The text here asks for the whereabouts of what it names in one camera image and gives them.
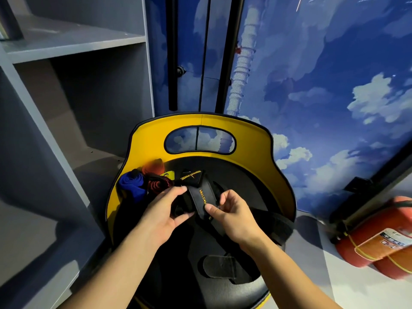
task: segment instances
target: forearm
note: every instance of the forearm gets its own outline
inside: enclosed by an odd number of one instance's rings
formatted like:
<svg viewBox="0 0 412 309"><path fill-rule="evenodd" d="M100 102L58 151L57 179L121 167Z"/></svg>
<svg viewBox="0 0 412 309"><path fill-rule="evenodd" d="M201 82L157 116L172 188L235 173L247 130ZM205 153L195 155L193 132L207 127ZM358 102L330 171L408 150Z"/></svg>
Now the forearm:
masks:
<svg viewBox="0 0 412 309"><path fill-rule="evenodd" d="M84 288L59 309L125 309L157 249L147 228L138 225Z"/></svg>
<svg viewBox="0 0 412 309"><path fill-rule="evenodd" d="M341 308L324 294L296 263L266 235L247 247L280 309Z"/></svg>

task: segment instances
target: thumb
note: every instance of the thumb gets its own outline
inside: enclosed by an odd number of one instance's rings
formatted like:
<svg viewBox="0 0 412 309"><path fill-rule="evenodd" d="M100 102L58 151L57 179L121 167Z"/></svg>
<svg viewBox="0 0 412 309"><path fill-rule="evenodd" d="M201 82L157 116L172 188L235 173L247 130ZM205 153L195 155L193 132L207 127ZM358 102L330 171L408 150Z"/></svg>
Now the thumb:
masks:
<svg viewBox="0 0 412 309"><path fill-rule="evenodd" d="M225 212L221 211L219 208L214 207L212 204L206 204L205 210L210 214L213 218L218 220L219 222L223 221L223 217L226 214Z"/></svg>

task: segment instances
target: oval cutout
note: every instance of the oval cutout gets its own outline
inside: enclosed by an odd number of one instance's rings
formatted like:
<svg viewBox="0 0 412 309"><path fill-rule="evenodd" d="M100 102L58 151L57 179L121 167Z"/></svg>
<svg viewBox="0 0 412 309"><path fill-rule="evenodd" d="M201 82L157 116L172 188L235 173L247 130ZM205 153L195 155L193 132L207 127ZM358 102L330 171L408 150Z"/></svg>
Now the oval cutout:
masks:
<svg viewBox="0 0 412 309"><path fill-rule="evenodd" d="M227 131L204 126L190 126L173 130L166 137L164 148L169 154L186 151L212 151L231 154L236 148L236 140Z"/></svg>

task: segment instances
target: left hand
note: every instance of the left hand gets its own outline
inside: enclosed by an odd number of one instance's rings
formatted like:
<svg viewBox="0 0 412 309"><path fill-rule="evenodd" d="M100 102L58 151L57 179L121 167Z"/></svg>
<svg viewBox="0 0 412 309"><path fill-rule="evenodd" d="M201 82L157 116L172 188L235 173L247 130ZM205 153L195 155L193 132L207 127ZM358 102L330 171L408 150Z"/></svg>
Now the left hand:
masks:
<svg viewBox="0 0 412 309"><path fill-rule="evenodd" d="M171 217L172 202L187 190L187 187L172 187L164 190L149 204L138 223L137 227L147 228L153 244L157 247L169 239L176 227L193 216L194 213L184 213L176 218Z"/></svg>

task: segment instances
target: shelf board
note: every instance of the shelf board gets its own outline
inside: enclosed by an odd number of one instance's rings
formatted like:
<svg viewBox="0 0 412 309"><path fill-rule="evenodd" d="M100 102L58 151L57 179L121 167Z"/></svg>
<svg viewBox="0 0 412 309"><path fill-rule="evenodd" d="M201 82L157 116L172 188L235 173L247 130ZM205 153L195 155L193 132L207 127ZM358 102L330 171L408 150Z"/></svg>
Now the shelf board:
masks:
<svg viewBox="0 0 412 309"><path fill-rule="evenodd" d="M17 15L24 39L2 41L13 64L142 43L146 36L60 20Z"/></svg>

